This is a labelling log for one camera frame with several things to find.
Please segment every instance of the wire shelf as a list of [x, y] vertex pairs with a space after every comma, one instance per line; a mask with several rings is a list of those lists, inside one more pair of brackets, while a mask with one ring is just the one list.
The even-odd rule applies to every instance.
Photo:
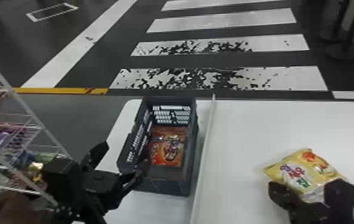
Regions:
[[57, 205], [41, 173], [55, 157], [70, 155], [0, 74], [0, 190], [42, 195]]
[[0, 156], [15, 165], [26, 147], [41, 131], [40, 127], [25, 124], [0, 123]]

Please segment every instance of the white counter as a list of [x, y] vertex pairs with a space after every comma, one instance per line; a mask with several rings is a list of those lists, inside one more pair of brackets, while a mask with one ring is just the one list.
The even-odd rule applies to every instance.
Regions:
[[[116, 160], [140, 102], [125, 105], [99, 169], [118, 171]], [[197, 105], [203, 139], [210, 101]], [[354, 102], [217, 101], [211, 127], [194, 208], [195, 191], [188, 198], [132, 192], [119, 209], [107, 213], [106, 221], [288, 224], [287, 213], [268, 198], [269, 179], [262, 168], [305, 147], [354, 183]]]

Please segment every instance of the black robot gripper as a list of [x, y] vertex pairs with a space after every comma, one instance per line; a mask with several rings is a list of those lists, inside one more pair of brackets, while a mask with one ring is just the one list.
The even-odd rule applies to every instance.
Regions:
[[338, 179], [324, 186], [323, 203], [306, 203], [285, 185], [271, 181], [269, 197], [288, 212], [291, 224], [354, 224], [354, 185]]

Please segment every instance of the yellow package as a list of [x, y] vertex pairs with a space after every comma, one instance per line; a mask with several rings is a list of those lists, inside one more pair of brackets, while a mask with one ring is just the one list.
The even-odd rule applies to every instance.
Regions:
[[263, 170], [273, 181], [306, 193], [338, 178], [345, 179], [310, 149], [303, 149]]
[[273, 181], [284, 184], [297, 192], [307, 203], [324, 203], [324, 185], [336, 179], [346, 178], [339, 174], [323, 158], [310, 149], [298, 150], [263, 169]]

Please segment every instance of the floor marking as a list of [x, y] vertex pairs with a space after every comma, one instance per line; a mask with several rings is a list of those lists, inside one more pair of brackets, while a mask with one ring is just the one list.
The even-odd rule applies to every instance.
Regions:
[[354, 99], [354, 91], [333, 91], [335, 99]]
[[327, 91], [317, 66], [121, 69], [110, 89]]
[[148, 33], [183, 30], [220, 29], [240, 26], [263, 26], [296, 23], [290, 8], [257, 10], [240, 13], [195, 15], [188, 17], [159, 18], [153, 21]]
[[175, 0], [167, 1], [162, 11], [169, 10], [187, 10], [190, 8], [204, 8], [204, 7], [215, 7], [224, 5], [237, 5], [237, 4], [248, 4], [248, 3], [258, 3], [258, 2], [275, 2], [284, 0]]
[[18, 94], [92, 94], [104, 95], [104, 88], [13, 88]]
[[308, 51], [302, 34], [141, 42], [131, 56], [217, 54], [221, 52]]
[[119, 0], [35, 73], [23, 88], [53, 88], [137, 0]]
[[[46, 17], [41, 17], [41, 18], [36, 18], [35, 15], [34, 15], [34, 14], [41, 13], [41, 12], [44, 12], [44, 11], [53, 10], [53, 9], [58, 8], [58, 7], [61, 7], [61, 6], [68, 7], [69, 9], [68, 9], [68, 10], [65, 10], [65, 11], [62, 11], [62, 12], [59, 12], [59, 13], [55, 13], [55, 14], [52, 14], [52, 15], [48, 15], [48, 16], [46, 16]], [[38, 22], [38, 21], [42, 21], [42, 20], [47, 20], [47, 19], [49, 19], [49, 18], [58, 16], [58, 15], [62, 15], [62, 14], [65, 14], [65, 13], [69, 13], [69, 12], [75, 11], [75, 10], [78, 10], [78, 7], [77, 7], [77, 6], [74, 6], [74, 5], [72, 5], [72, 4], [63, 2], [63, 3], [57, 4], [57, 5], [53, 5], [53, 6], [51, 6], [51, 7], [48, 7], [48, 8], [43, 8], [43, 9], [40, 9], [40, 10], [32, 11], [31, 13], [27, 13], [26, 16], [27, 16], [28, 18], [30, 18], [33, 22]]]

